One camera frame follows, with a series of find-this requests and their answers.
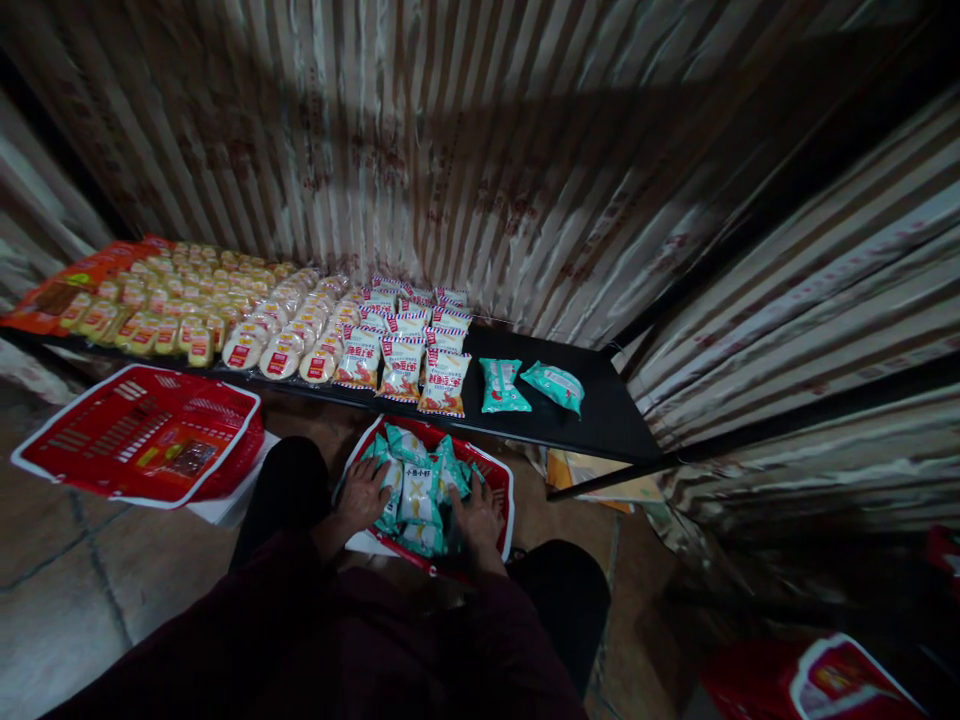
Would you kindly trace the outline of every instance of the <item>metal rod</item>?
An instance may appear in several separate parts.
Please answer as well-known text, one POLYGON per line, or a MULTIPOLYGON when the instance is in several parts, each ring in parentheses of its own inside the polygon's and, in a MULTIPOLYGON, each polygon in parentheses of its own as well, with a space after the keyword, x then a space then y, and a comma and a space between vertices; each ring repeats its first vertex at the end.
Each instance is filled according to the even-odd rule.
POLYGON ((651 463, 631 465, 560 490, 548 495, 547 500, 557 502, 595 490, 603 490, 626 480, 669 470, 681 464, 710 460, 749 445, 756 445, 820 423, 899 402, 954 383, 960 383, 960 352, 950 353, 923 365, 901 370, 809 405, 788 410, 772 418, 759 420, 742 428, 665 453, 651 463))

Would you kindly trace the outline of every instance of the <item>teal snack package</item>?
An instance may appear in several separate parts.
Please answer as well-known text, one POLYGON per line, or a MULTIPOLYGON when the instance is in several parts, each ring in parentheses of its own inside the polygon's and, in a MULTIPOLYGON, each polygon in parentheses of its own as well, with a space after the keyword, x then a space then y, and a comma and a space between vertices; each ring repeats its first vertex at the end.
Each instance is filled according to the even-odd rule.
POLYGON ((483 368, 483 407, 480 412, 530 412, 533 408, 514 387, 522 360, 480 358, 483 368))
POLYGON ((360 461, 362 462, 371 457, 377 458, 378 470, 384 462, 390 459, 390 450, 387 446, 387 441, 384 440, 383 436, 379 433, 373 436, 373 442, 367 445, 367 449, 364 450, 363 455, 360 456, 360 461))
POLYGON ((387 429, 387 444, 390 454, 404 463, 416 465, 424 469, 430 468, 430 458, 427 448, 416 435, 409 430, 393 425, 385 425, 387 429))
POLYGON ((387 469, 387 474, 383 477, 383 482, 380 483, 380 489, 383 490, 383 488, 389 487, 390 499, 387 501, 387 506, 383 509, 383 513, 374 523, 374 526, 390 537, 396 537, 400 532, 397 522, 400 513, 400 496, 403 493, 403 463, 387 455, 380 464, 388 460, 390 461, 390 467, 387 469))
POLYGON ((464 478, 461 462, 457 460, 457 454, 453 449, 453 438, 444 435, 443 440, 433 451, 437 457, 434 465, 434 471, 439 473, 440 482, 438 484, 438 499, 440 502, 449 502, 450 493, 447 491, 449 485, 456 485, 460 491, 460 498, 465 500, 470 495, 470 483, 464 478))
POLYGON ((400 522, 443 527, 440 510, 434 499, 437 495, 435 483, 432 468, 403 463, 403 492, 398 515, 400 522))
POLYGON ((580 415, 580 402, 583 400, 583 385, 566 370, 553 365, 541 365, 538 360, 520 377, 531 387, 539 390, 560 407, 573 410, 580 415))
POLYGON ((443 528, 436 525, 407 525, 403 534, 397 538, 397 542, 407 550, 424 557, 443 555, 446 549, 443 540, 443 528))

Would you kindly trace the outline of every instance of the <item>orange packaging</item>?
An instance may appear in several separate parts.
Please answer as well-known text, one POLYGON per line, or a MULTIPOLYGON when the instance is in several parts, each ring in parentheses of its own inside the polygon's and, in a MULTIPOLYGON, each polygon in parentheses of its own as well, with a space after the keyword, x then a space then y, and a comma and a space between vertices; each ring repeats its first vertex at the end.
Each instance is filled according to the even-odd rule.
POLYGON ((13 312, 0 319, 0 325, 37 335, 65 337, 68 331, 60 326, 60 317, 78 292, 96 295, 101 283, 115 282, 134 262, 159 254, 161 242, 165 241, 157 238, 149 243, 111 243, 31 290, 13 312))

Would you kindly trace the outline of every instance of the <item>knee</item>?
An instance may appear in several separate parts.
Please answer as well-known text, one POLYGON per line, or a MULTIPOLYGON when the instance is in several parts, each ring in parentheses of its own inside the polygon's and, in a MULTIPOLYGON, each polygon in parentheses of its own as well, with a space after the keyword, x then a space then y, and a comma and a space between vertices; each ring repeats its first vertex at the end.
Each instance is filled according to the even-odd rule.
POLYGON ((605 606, 610 605, 610 588, 603 568, 582 547, 566 540, 548 540, 533 552, 542 553, 550 564, 562 570, 568 580, 594 594, 605 606))

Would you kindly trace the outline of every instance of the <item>red shopping basket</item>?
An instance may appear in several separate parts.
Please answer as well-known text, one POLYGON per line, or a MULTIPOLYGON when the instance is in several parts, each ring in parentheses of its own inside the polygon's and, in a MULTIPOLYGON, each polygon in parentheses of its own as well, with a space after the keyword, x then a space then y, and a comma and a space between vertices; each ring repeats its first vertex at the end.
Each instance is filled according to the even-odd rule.
POLYGON ((53 417, 11 457, 51 482, 175 508, 229 495, 263 444, 260 398, 130 365, 53 417))
POLYGON ((700 672, 725 720, 924 720, 926 714, 856 640, 743 640, 700 672))
MULTIPOLYGON (((440 428, 436 428, 430 423, 422 422, 420 420, 410 420, 408 418, 398 418, 398 417, 386 417, 381 415, 377 418, 376 422, 373 423, 367 431, 360 438, 360 441, 357 443, 357 446, 353 449, 350 458, 347 460, 347 464, 343 471, 343 476, 340 478, 340 483, 337 485, 337 494, 340 492, 340 488, 343 486, 344 481, 347 478, 347 469, 359 458, 367 447, 373 442, 375 435, 380 434, 386 438, 386 430, 383 426, 387 423, 401 427, 404 430, 409 430, 414 435, 416 435, 424 445, 428 448, 435 448, 440 441, 443 439, 444 435, 448 433, 444 432, 440 428)), ((504 525, 503 530, 500 532, 500 537, 497 538, 497 549, 500 551, 501 556, 504 561, 510 555, 510 543, 513 540, 513 473, 510 472, 510 468, 504 465, 502 462, 496 458, 488 455, 477 447, 474 447, 472 444, 459 440, 455 437, 451 438, 453 440, 453 450, 459 460, 463 460, 467 463, 476 463, 477 467, 480 469, 480 472, 483 474, 483 478, 486 483, 494 490, 503 490, 503 519, 504 525)), ((407 550, 405 547, 402 547, 398 543, 391 540, 387 535, 384 535, 376 527, 371 527, 368 530, 358 533, 351 538, 350 542, 347 543, 347 548, 350 550, 357 550, 360 552, 371 552, 382 555, 398 555, 399 557, 408 560, 417 567, 419 567, 424 572, 429 573, 431 576, 443 575, 445 577, 450 577, 460 582, 469 583, 468 573, 465 572, 465 568, 458 566, 457 562, 451 558, 425 558, 422 555, 407 550)))

